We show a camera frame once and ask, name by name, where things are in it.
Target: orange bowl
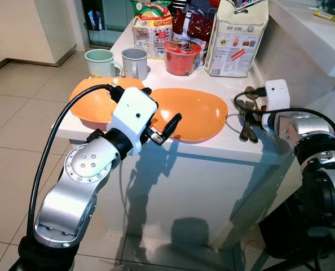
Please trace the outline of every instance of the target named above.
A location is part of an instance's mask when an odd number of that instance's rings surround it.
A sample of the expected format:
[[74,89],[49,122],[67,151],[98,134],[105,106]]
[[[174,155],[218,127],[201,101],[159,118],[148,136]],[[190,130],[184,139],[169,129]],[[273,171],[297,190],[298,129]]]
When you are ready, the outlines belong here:
[[[144,88],[141,81],[135,78],[105,77],[84,79],[73,90],[70,100],[92,86],[111,84],[112,82],[124,89],[131,86],[135,86],[140,89]],[[71,112],[80,119],[91,121],[93,123],[108,123],[111,121],[112,113],[115,110],[115,107],[116,103],[111,100],[107,90],[99,89],[89,93],[77,101],[71,108]]]
[[221,131],[228,116],[228,107],[219,97],[191,89],[157,89],[151,94],[158,103],[152,125],[162,132],[171,118],[181,113],[173,138],[201,142]]

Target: mint green mug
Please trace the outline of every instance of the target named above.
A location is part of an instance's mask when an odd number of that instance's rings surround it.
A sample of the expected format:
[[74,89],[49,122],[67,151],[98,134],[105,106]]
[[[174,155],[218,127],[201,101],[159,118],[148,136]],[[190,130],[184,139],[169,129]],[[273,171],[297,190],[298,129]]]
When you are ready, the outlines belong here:
[[93,49],[85,54],[89,66],[91,78],[122,76],[123,67],[120,63],[113,61],[113,52],[106,49]]

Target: countertop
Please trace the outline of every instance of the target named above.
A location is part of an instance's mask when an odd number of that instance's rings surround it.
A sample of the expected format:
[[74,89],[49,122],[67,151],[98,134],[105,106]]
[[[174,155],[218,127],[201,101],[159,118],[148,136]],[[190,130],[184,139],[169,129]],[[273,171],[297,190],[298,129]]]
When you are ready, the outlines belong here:
[[335,77],[335,22],[313,15],[315,0],[269,0],[270,16],[329,76]]
[[[122,63],[121,51],[130,47],[134,47],[131,24],[127,26],[111,48],[111,51],[114,52],[115,61]],[[203,66],[200,66],[188,77],[174,76],[165,70],[163,60],[148,59],[148,66],[151,71],[143,84],[152,90],[159,88],[195,89],[214,94],[228,105],[227,123],[215,137],[195,144],[181,142],[178,146],[178,153],[192,155],[194,158],[200,156],[202,159],[239,160],[244,163],[281,164],[285,160],[283,155],[286,151],[285,146],[282,142],[277,141],[274,137],[267,136],[264,132],[257,134],[259,137],[257,144],[239,140],[242,126],[237,116],[238,111],[233,106],[231,99],[237,93],[243,92],[247,86],[263,86],[264,80],[255,64],[253,64],[250,75],[246,78],[210,77]],[[57,136],[84,141],[97,127],[99,126],[92,125],[93,129],[91,129],[83,125],[78,117],[69,112],[61,123]],[[172,140],[168,139],[163,148],[168,150],[171,143]]]

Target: mug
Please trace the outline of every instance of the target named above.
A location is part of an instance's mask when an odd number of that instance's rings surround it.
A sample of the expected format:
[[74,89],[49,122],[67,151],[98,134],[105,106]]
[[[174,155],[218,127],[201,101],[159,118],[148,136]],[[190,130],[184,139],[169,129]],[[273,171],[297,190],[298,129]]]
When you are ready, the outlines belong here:
[[120,70],[118,76],[122,76],[123,67],[120,63],[113,61],[113,52],[109,50],[93,49],[86,52],[85,58],[91,78],[115,77],[115,67]]
[[147,77],[147,52],[142,49],[130,48],[122,51],[122,64],[125,77],[145,80]]

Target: gray mug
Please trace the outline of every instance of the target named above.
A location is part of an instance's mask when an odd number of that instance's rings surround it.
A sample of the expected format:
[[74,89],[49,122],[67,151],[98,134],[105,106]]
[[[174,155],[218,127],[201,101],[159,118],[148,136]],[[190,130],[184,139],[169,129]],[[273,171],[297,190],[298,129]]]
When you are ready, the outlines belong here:
[[147,77],[147,52],[142,49],[130,48],[122,51],[121,55],[125,77],[145,80]]

